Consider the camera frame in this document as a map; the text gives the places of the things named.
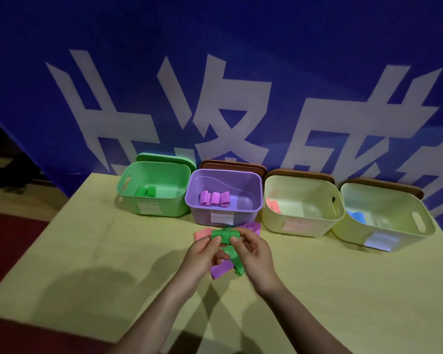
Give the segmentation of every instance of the person's left thumb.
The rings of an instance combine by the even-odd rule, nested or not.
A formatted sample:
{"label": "person's left thumb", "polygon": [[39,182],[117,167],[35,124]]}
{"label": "person's left thumb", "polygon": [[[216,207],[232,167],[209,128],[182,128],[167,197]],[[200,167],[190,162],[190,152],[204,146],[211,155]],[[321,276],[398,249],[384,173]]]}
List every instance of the person's left thumb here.
{"label": "person's left thumb", "polygon": [[220,250],[220,242],[222,241],[222,238],[220,236],[217,236],[213,238],[212,241],[210,241],[207,244],[207,247],[204,250],[204,253],[206,253],[208,256],[213,257],[219,250]]}

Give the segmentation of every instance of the bin lid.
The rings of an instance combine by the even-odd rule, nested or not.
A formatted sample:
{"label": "bin lid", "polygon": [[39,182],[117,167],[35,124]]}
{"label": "bin lid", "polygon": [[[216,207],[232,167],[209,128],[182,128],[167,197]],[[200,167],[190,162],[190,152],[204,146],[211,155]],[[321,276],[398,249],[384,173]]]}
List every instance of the bin lid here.
{"label": "bin lid", "polygon": [[301,171],[301,170],[290,170],[290,169],[273,169],[266,174],[263,181],[272,175],[281,175],[284,177],[305,177],[307,179],[319,179],[325,180],[329,183],[335,185],[335,179],[330,174],[317,173],[314,171]]}
{"label": "bin lid", "polygon": [[189,167],[191,173],[193,173],[197,169],[197,166],[195,165],[195,163],[192,160],[184,158],[184,157],[175,157],[172,155],[139,153],[136,156],[136,161],[156,161],[159,163],[184,164]]}
{"label": "bin lid", "polygon": [[348,179],[342,184],[342,186],[347,183],[369,185],[369,186],[375,186],[375,187],[382,187],[384,189],[391,189],[391,190],[408,192],[409,194],[415,196],[419,200],[423,199],[423,190],[417,186],[412,186],[412,185],[407,185],[407,184],[398,184],[398,183],[393,183],[390,181],[368,179],[366,177],[355,177],[352,179]]}
{"label": "bin lid", "polygon": [[200,163],[199,169],[247,171],[258,174],[261,179],[267,173],[267,169],[262,165],[225,160],[204,160]]}

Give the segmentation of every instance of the yellow table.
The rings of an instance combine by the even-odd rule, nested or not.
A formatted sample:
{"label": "yellow table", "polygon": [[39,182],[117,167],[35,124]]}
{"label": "yellow table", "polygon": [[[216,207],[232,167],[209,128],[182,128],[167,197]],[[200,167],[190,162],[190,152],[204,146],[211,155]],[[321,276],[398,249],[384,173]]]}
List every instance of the yellow table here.
{"label": "yellow table", "polygon": [[[204,226],[118,208],[118,177],[92,174],[0,284],[0,317],[116,341]],[[262,229],[279,276],[355,353],[443,353],[443,233],[397,253]],[[207,275],[164,346],[290,353],[246,276]]]}

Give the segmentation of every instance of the red carpet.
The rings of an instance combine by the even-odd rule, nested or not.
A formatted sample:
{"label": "red carpet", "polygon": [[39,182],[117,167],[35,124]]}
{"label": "red carpet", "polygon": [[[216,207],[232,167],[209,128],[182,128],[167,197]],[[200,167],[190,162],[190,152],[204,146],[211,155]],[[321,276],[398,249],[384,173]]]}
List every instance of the red carpet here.
{"label": "red carpet", "polygon": [[[0,214],[0,281],[48,222]],[[0,353],[105,353],[111,343],[0,319]]]}

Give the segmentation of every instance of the person's right hand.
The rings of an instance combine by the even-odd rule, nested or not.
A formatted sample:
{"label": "person's right hand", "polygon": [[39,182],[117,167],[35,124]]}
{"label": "person's right hand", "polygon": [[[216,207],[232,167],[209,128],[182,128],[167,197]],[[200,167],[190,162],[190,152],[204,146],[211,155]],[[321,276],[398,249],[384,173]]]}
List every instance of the person's right hand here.
{"label": "person's right hand", "polygon": [[277,276],[272,260],[271,248],[267,242],[247,228],[234,228],[240,239],[232,236],[230,243],[235,248],[254,290],[264,296],[283,286]]}

